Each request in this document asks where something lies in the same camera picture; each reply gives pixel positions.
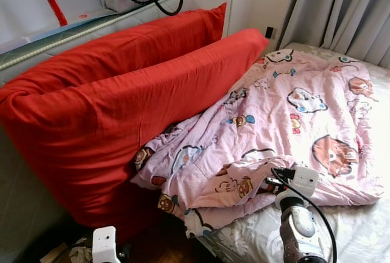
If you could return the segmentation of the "pink cartoon print blanket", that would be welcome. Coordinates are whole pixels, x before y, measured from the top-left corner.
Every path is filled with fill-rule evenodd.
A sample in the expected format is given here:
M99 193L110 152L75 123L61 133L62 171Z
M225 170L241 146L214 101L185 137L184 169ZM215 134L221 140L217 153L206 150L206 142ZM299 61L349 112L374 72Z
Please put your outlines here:
M189 236L272 205L274 167L314 169L316 205L372 205L385 191L373 156L378 109L364 63L270 52L249 80L142 146L132 182L159 190L158 207Z

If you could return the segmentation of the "grey curtain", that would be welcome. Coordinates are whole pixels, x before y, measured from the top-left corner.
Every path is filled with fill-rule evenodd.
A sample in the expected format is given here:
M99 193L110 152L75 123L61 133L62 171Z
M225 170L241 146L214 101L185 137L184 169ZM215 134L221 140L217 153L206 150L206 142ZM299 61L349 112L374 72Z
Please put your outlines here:
M294 0L278 47L290 43L340 52L386 65L390 49L390 0Z

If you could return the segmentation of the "large red cushion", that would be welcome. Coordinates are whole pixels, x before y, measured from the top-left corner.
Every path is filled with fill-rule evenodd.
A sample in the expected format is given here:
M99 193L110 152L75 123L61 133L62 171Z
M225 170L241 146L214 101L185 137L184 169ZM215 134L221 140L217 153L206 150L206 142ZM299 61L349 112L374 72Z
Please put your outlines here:
M0 88L0 123L20 155L79 224L128 241L158 221L158 191L137 187L131 160L176 121L207 109L268 41L246 29L158 65L42 90L19 77Z

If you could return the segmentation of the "flat red cushion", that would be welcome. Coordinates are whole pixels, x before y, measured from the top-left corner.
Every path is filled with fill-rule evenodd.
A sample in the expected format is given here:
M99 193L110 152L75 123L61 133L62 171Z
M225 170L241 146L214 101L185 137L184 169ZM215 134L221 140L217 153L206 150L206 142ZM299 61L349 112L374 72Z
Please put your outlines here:
M109 79L159 65L220 40L227 4L197 9L117 31L59 52L16 77L0 77L3 86L33 93Z

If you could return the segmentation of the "crumpled brown paper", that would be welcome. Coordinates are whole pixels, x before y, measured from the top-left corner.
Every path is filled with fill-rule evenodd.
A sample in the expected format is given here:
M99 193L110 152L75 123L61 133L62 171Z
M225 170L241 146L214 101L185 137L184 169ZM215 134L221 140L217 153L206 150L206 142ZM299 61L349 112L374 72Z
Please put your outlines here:
M39 263L93 263L92 247L85 243L60 244L44 255Z

